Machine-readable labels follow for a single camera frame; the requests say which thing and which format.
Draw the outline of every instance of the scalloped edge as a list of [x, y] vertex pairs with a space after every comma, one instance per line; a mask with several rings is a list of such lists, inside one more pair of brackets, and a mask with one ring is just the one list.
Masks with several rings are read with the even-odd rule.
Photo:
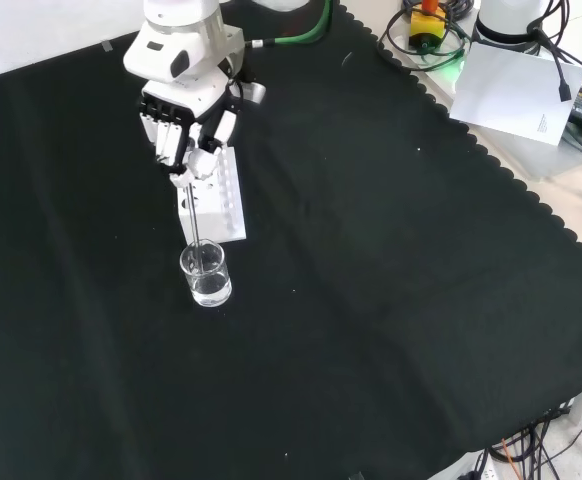
[[[336, 7], [340, 8], [344, 12], [345, 16], [349, 19], [349, 21], [351, 21], [356, 26], [356, 28], [362, 30], [365, 34], [373, 38], [374, 43], [376, 44], [378, 43], [379, 37], [373, 33], [371, 28], [367, 27], [366, 25], [364, 25], [364, 23], [355, 18], [353, 13], [349, 11], [346, 5], [342, 5], [342, 3], [337, 2]], [[384, 46], [384, 44], [381, 46], [381, 50], [382, 50], [381, 55], [389, 63], [392, 63], [396, 67], [402, 67], [402, 62], [398, 58], [396, 58], [393, 52], [388, 50]], [[469, 133], [469, 126], [466, 123], [449, 118], [449, 110], [447, 109], [447, 107], [445, 107], [441, 103], [438, 103], [434, 95], [432, 95], [431, 93], [427, 93], [428, 92], [427, 86], [424, 83], [422, 83], [420, 78], [418, 78], [413, 73], [409, 73], [408, 76], [409, 78], [413, 79], [412, 82], [414, 82], [416, 88], [424, 94], [426, 99], [428, 99], [436, 108], [438, 108], [441, 111], [444, 111], [445, 116], [451, 122], [457, 123], [461, 125], [463, 129], [465, 129], [466, 136], [469, 137], [469, 139], [474, 144], [476, 149], [478, 149], [481, 153], [484, 153], [486, 155], [488, 163], [490, 164], [494, 172], [496, 172], [497, 175], [506, 176], [509, 180], [512, 180], [512, 183], [514, 183], [516, 187], [521, 188], [525, 193], [525, 196], [529, 200], [531, 207], [535, 208], [536, 210], [541, 210], [541, 212], [539, 213], [541, 213], [542, 215], [546, 215], [548, 213], [552, 223], [559, 229], [563, 230], [565, 232], [566, 237], [569, 238], [569, 240], [571, 240], [575, 247], [582, 253], [582, 242], [578, 240], [578, 234], [566, 226], [566, 223], [562, 219], [562, 217], [553, 213], [553, 208], [551, 208], [550, 205], [541, 202], [540, 196], [533, 190], [531, 190], [524, 180], [516, 178], [515, 174], [511, 169], [503, 166], [500, 159], [498, 159], [494, 155], [489, 154], [489, 149], [482, 145], [481, 143], [478, 143], [478, 138], [474, 134]]]

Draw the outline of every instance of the table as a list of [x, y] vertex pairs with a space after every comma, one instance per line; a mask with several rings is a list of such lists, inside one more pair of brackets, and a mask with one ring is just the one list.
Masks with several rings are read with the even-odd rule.
[[[275, 33], [248, 8], [250, 24], [239, 9], [226, 18]], [[121, 65], [130, 39], [0, 78], [0, 475], [419, 480], [542, 408], [500, 389], [522, 379], [555, 402], [582, 388], [582, 328], [550, 328], [582, 307], [581, 255], [337, 18], [315, 48], [253, 58], [271, 83], [237, 132], [249, 241], [227, 245], [235, 293], [212, 311], [178, 272], [173, 192], [147, 161], [142, 82]], [[365, 195], [361, 159], [388, 172]], [[447, 223], [455, 202], [464, 229]], [[520, 228], [533, 238], [513, 248]], [[567, 276], [569, 288], [555, 280]], [[517, 285], [533, 279], [547, 288], [525, 296]], [[502, 345], [480, 341], [517, 342], [507, 308], [569, 353], [534, 356], [550, 372], [542, 389], [524, 359], [497, 371]]]
[[[402, 2], [401, 0], [379, 0], [375, 2], [373, 9], [367, 8], [365, 2], [358, 0], [343, 0], [342, 3], [356, 19], [360, 20], [366, 27], [371, 29], [374, 35], [379, 37], [384, 32], [388, 19], [400, 8]], [[409, 62], [404, 54], [395, 50], [388, 42], [385, 45], [393, 52], [396, 58]], [[447, 108], [450, 107], [452, 99], [448, 91], [440, 88], [426, 74], [415, 73], [414, 75], [426, 86], [428, 93], [433, 95], [438, 103]], [[565, 226], [573, 230], [577, 234], [579, 241], [582, 242], [582, 165], [553, 178], [537, 181], [529, 180], [529, 176], [524, 170], [520, 169], [515, 158], [510, 157], [508, 152], [499, 148], [492, 141], [492, 137], [488, 137], [488, 132], [485, 135], [484, 129], [475, 127], [470, 127], [469, 132], [476, 136], [479, 144], [484, 145], [491, 154], [502, 162], [503, 167], [513, 172], [516, 179], [525, 181], [527, 188], [538, 194], [540, 200], [549, 205], [553, 212], [564, 220]], [[576, 151], [571, 152], [571, 154], [573, 156], [581, 155]], [[575, 398], [570, 419], [576, 424], [582, 423], [582, 394]], [[458, 460], [456, 464], [436, 475], [435, 480], [453, 480], [457, 478], [459, 473], [465, 472], [472, 467], [476, 456], [477, 453], [467, 454]]]

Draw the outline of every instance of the water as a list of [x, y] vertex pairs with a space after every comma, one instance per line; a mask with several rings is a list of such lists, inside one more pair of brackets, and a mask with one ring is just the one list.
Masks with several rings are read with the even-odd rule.
[[217, 272], [193, 281], [193, 299], [203, 307], [217, 307], [231, 295], [231, 279], [223, 272]]

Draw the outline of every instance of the power strip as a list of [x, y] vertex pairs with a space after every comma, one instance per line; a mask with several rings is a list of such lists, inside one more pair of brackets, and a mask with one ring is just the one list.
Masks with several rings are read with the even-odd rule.
[[495, 471], [495, 465], [493, 464], [493, 459], [489, 457], [487, 459], [487, 464], [484, 467], [484, 472], [482, 472], [481, 480], [500, 480], [498, 472]]

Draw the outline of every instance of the orange wire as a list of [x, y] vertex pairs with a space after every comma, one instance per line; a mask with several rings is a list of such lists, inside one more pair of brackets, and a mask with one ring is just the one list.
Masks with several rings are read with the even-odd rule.
[[522, 476], [520, 475], [520, 472], [518, 472], [518, 469], [513, 464], [513, 460], [511, 460], [511, 455], [509, 455], [509, 449], [507, 448], [507, 442], [504, 438], [502, 439], [502, 446], [504, 447], [504, 453], [507, 456], [507, 460], [509, 460], [509, 465], [511, 465], [511, 468], [515, 472], [515, 475], [518, 477], [518, 480], [522, 480]]

